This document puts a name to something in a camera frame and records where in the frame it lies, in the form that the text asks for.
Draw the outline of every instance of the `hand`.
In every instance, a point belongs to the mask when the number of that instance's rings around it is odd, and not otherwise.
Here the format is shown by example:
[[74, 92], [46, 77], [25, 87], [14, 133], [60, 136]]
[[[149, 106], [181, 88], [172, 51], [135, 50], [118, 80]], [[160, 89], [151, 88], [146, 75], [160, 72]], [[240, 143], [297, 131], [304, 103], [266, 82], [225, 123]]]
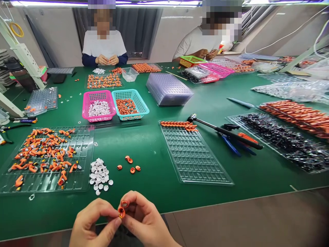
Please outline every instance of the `hand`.
[[212, 50], [207, 56], [206, 56], [206, 60], [212, 60], [214, 59], [215, 56], [217, 56], [218, 54], [218, 50], [214, 49]]
[[101, 64], [101, 65], [107, 65], [108, 60], [104, 55], [101, 54], [95, 59], [95, 63]]
[[[95, 222], [100, 216], [107, 217], [109, 223], [97, 236]], [[76, 216], [69, 247], [107, 247], [120, 224], [118, 211], [107, 201], [97, 198]]]
[[127, 201], [123, 225], [134, 234], [145, 247], [179, 247], [171, 237], [166, 224], [155, 205], [136, 191], [129, 191], [121, 201]]
[[195, 52], [193, 54], [193, 56], [204, 59], [204, 57], [207, 56], [208, 54], [209, 54], [209, 52], [207, 49], [201, 49], [201, 50], [198, 50], [197, 52]]
[[119, 62], [119, 58], [117, 55], [113, 55], [109, 59], [109, 65], [116, 65]]

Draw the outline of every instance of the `hammer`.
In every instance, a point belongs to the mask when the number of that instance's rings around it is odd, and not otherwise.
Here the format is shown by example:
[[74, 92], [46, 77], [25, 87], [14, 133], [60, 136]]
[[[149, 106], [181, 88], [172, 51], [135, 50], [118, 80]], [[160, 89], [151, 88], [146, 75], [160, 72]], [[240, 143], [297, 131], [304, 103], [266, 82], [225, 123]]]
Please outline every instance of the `hammer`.
[[259, 150], [260, 150], [260, 149], [263, 149], [263, 146], [262, 146], [262, 145], [259, 145], [259, 144], [255, 143], [255, 142], [253, 142], [253, 141], [250, 141], [250, 140], [247, 140], [247, 139], [245, 139], [245, 138], [243, 138], [243, 137], [240, 137], [240, 136], [238, 136], [237, 134], [234, 134], [234, 133], [232, 133], [232, 132], [230, 132], [230, 131], [228, 131], [228, 130], [222, 129], [222, 128], [220, 128], [220, 127], [217, 127], [217, 126], [215, 126], [215, 125], [212, 125], [212, 124], [210, 124], [210, 123], [207, 123], [207, 122], [205, 122], [205, 121], [202, 121], [201, 119], [196, 118], [196, 114], [192, 114], [192, 115], [190, 115], [190, 116], [188, 117], [187, 121], [189, 121], [189, 122], [197, 121], [197, 122], [199, 122], [199, 123], [202, 123], [202, 124], [204, 124], [204, 125], [207, 125], [208, 127], [213, 128], [214, 130], [216, 130], [216, 131], [218, 131], [218, 132], [220, 132], [220, 133], [223, 133], [223, 134], [225, 134], [225, 135], [227, 135], [227, 136], [230, 136], [230, 137], [232, 137], [232, 138], [235, 138], [236, 140], [238, 140], [238, 141], [240, 141], [240, 142], [243, 142], [243, 143], [245, 143], [245, 144], [247, 144], [247, 145], [249, 145], [249, 146], [251, 146], [251, 147], [253, 147], [253, 148], [256, 148], [256, 149], [259, 149]]

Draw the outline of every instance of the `white ring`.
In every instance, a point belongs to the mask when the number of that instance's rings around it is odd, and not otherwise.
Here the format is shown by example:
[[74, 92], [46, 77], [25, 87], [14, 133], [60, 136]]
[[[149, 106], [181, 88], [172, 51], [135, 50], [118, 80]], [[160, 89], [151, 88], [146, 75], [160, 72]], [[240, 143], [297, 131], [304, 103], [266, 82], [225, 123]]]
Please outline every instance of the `white ring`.
[[32, 201], [35, 198], [35, 194], [30, 195], [30, 197], [28, 198], [30, 201]]

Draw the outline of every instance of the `red plastic basket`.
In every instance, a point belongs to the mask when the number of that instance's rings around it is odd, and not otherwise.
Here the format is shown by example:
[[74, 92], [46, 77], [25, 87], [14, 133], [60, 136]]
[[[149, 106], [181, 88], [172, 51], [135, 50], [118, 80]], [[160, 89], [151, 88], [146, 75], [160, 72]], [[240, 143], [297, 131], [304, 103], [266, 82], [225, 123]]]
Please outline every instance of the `red plastic basket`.
[[223, 79], [235, 72], [234, 70], [220, 66], [215, 63], [204, 63], [204, 64], [200, 64], [200, 66], [205, 67], [206, 69], [218, 74], [220, 79]]
[[[110, 114], [101, 116], [89, 116], [89, 107], [94, 101], [106, 101], [109, 103]], [[90, 91], [83, 94], [82, 117], [89, 122], [109, 121], [116, 114], [112, 94], [109, 90]]]

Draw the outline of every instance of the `blue-handled pliers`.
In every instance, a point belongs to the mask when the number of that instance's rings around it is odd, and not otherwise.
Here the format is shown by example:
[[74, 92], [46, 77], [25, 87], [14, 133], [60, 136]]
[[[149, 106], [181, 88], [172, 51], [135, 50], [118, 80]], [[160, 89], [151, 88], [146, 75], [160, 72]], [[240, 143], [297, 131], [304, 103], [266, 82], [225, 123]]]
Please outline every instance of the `blue-handled pliers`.
[[251, 155], [257, 155], [254, 151], [252, 151], [250, 148], [246, 147], [244, 144], [242, 144], [241, 142], [234, 140], [233, 138], [228, 137], [227, 135], [224, 135], [220, 132], [217, 132], [218, 135], [220, 135], [225, 143], [227, 144], [227, 146], [232, 150], [233, 153], [235, 153], [238, 157], [242, 157], [242, 155], [239, 153], [239, 151], [233, 146], [232, 142], [239, 146], [240, 148], [242, 148], [243, 150], [247, 151], [248, 153], [250, 153]]

